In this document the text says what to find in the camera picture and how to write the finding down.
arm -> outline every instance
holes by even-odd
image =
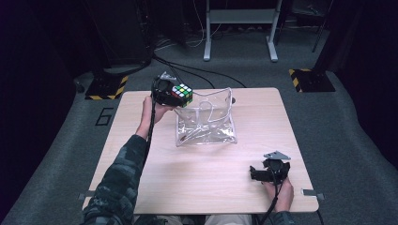
[[[264,182],[267,194],[272,200],[275,197],[275,186],[269,182]],[[289,178],[283,180],[282,188],[278,195],[278,201],[275,204],[275,215],[272,220],[275,225],[293,225],[295,224],[292,215],[290,214],[290,206],[294,198],[294,189],[290,183]]]
[[[155,123],[172,107],[156,104]],[[143,102],[141,123],[134,135],[120,149],[114,163],[104,174],[94,197],[84,209],[84,224],[131,224],[137,201],[138,186],[143,172],[146,138],[149,132],[152,98]]]

person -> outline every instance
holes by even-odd
[[[155,105],[154,123],[158,123],[165,113],[174,107]],[[134,208],[137,201],[138,186],[144,168],[146,139],[151,124],[152,98],[145,97],[141,122],[129,140],[121,147],[113,164],[105,172],[97,186],[94,196],[83,211],[82,225],[182,225],[178,216],[139,216],[135,219]],[[268,196],[273,199],[275,187],[263,183]],[[279,200],[273,216],[275,225],[292,224],[289,214],[293,201],[293,186],[288,178],[283,181]],[[212,215],[207,217],[206,225],[251,224],[249,215]]]

light wood table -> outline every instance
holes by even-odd
[[[195,90],[205,94],[210,90]],[[138,127],[149,92],[126,92],[117,109],[90,190],[95,190],[120,147]],[[280,93],[275,88],[233,89],[237,143],[176,147],[176,114],[167,112],[155,126],[141,178],[135,214],[253,214],[268,210],[270,200],[249,168],[264,170],[264,154],[291,157],[289,178],[295,187],[292,212],[314,212],[313,189]]]

gray carpet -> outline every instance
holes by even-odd
[[[314,66],[327,33],[312,53],[314,30],[284,30],[277,46],[277,63],[269,60],[265,35],[225,34],[213,40],[210,62],[203,61],[204,42],[196,48],[172,45],[155,54],[185,66],[229,75],[247,87],[278,88],[314,189],[326,196],[319,208],[325,224],[398,224],[398,172],[361,129],[352,100],[337,77],[328,72],[336,92],[297,93],[289,76],[290,68]],[[152,79],[163,71],[173,74],[167,66],[153,61],[129,76],[125,91],[149,90]],[[193,89],[211,88],[203,79],[178,74]],[[220,75],[198,74],[216,88],[241,87]],[[92,75],[86,73],[78,79],[87,88]],[[113,108],[106,111],[113,119],[118,103],[119,99],[84,100],[84,94],[76,95],[51,149],[2,224],[60,225],[82,221],[83,201],[78,196],[90,185],[111,126],[95,125],[103,108]],[[297,224],[320,224],[316,213],[294,217]]]

black stand base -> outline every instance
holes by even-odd
[[[93,82],[85,92],[85,99],[103,100],[103,99],[117,99],[121,96],[124,86],[127,82],[125,77],[98,77],[94,78]]]
[[[328,76],[310,69],[289,69],[297,92],[335,92]]]

